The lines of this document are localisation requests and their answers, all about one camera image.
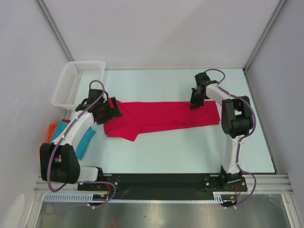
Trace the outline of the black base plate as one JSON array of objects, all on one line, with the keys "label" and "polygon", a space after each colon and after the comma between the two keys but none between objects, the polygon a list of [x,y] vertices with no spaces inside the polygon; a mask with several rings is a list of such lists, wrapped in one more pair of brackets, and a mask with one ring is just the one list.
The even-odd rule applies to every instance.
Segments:
[{"label": "black base plate", "polygon": [[246,180],[224,183],[218,174],[105,174],[115,200],[211,200],[213,192],[247,192]]}]

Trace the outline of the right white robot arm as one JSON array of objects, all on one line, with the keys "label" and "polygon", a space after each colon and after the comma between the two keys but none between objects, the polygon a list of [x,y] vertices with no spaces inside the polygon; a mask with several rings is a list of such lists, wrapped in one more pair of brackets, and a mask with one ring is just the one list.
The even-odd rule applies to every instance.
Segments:
[{"label": "right white robot arm", "polygon": [[218,176],[204,177],[205,191],[233,191],[236,186],[245,186],[245,173],[240,167],[240,155],[243,140],[256,128],[256,116],[247,96],[236,96],[225,90],[222,80],[211,80],[208,69],[195,75],[196,87],[192,88],[190,109],[206,106],[206,100],[212,99],[221,107],[221,127],[226,134],[226,153]]}]

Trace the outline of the aluminium frame rail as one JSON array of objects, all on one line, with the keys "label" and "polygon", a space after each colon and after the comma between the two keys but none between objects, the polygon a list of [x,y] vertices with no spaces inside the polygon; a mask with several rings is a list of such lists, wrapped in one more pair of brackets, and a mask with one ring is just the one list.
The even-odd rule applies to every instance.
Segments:
[{"label": "aluminium frame rail", "polygon": [[[293,194],[293,188],[287,174],[254,174],[256,188],[254,194]],[[254,186],[254,178],[251,175],[243,175],[248,191]],[[77,184],[68,184],[58,193],[93,193],[92,191],[78,191]],[[39,176],[34,187],[34,193],[52,193],[45,181]]]}]

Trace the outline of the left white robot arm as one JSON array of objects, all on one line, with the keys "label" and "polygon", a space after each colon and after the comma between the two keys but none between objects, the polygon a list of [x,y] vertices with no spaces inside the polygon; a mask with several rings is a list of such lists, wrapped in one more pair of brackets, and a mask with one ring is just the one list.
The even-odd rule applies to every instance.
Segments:
[{"label": "left white robot arm", "polygon": [[87,182],[95,190],[101,189],[105,178],[101,168],[79,163],[76,149],[93,124],[105,124],[122,116],[115,97],[109,97],[102,89],[90,89],[88,98],[75,109],[75,116],[63,132],[39,149],[42,180],[74,184]]}]

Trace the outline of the white plastic basket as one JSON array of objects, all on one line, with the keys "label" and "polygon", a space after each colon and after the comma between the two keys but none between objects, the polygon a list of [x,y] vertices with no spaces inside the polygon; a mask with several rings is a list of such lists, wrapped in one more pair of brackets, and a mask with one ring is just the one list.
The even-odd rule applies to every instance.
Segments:
[{"label": "white plastic basket", "polygon": [[105,62],[83,60],[68,62],[59,78],[51,103],[55,107],[74,110],[88,97],[89,84],[104,78]]}]

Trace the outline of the orange t shirt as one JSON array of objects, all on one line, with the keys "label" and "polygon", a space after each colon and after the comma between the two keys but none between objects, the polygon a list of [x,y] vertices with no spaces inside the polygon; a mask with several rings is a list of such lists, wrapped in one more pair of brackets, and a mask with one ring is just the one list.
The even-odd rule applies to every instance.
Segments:
[{"label": "orange t shirt", "polygon": [[51,139],[53,137],[53,134],[54,134],[54,131],[55,131],[56,127],[57,127],[57,124],[54,124],[54,123],[49,125],[47,143],[51,142]]}]

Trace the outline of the teal t shirt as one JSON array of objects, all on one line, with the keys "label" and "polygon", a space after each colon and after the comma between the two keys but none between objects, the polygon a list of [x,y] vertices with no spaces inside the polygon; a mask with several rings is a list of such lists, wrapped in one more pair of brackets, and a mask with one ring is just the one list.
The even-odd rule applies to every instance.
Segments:
[{"label": "teal t shirt", "polygon": [[[68,120],[68,119],[62,119],[60,122],[57,123],[57,127],[54,131],[51,142],[64,131],[64,129],[67,127],[67,125],[69,123],[70,123],[70,120]],[[96,133],[96,131],[90,127],[87,129],[86,133],[80,140],[80,142],[76,148],[76,156],[79,160],[83,159],[85,152],[86,152],[93,136],[95,135],[95,133]]]}]

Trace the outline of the pink t shirt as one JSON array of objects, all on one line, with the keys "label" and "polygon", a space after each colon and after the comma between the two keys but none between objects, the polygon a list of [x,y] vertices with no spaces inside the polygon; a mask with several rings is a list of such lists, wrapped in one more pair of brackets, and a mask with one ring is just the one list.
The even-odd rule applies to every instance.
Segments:
[{"label": "pink t shirt", "polygon": [[218,125],[220,116],[216,102],[190,109],[188,102],[118,102],[122,116],[104,124],[108,137],[134,142],[142,133]]}]

